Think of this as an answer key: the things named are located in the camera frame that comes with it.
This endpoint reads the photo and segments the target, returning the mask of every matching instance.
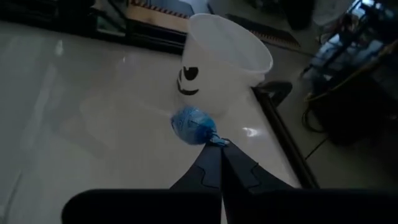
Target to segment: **black eye drawing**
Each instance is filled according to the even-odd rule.
[[[178,91],[185,95],[185,96],[192,96],[195,95],[199,90],[186,90],[181,87],[181,84],[183,83],[182,81],[182,70],[179,71],[178,73],[178,79],[177,79],[177,88]],[[183,74],[186,80],[192,81],[194,80],[198,74],[199,74],[199,69],[197,67],[189,67],[188,69],[184,66],[183,67]]]

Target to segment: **glossy table surface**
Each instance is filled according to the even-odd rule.
[[[0,208],[7,223],[59,223],[88,189],[169,188],[203,146],[172,131],[181,58],[0,22]],[[215,117],[229,138],[299,187],[250,91]]]

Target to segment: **black mouth drawing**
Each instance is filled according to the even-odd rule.
[[[184,66],[183,70],[184,70],[184,77],[188,81],[194,80],[197,77],[198,72],[199,72],[198,68],[196,68],[196,67],[190,67],[190,68],[187,69]],[[181,94],[185,95],[185,96],[195,95],[199,91],[199,90],[184,90],[184,89],[181,89],[180,82],[181,82],[181,70],[178,73],[178,79],[177,79],[178,91]]]
[[[180,82],[177,80],[178,91],[185,96],[195,95],[199,90],[183,90],[181,89]]]

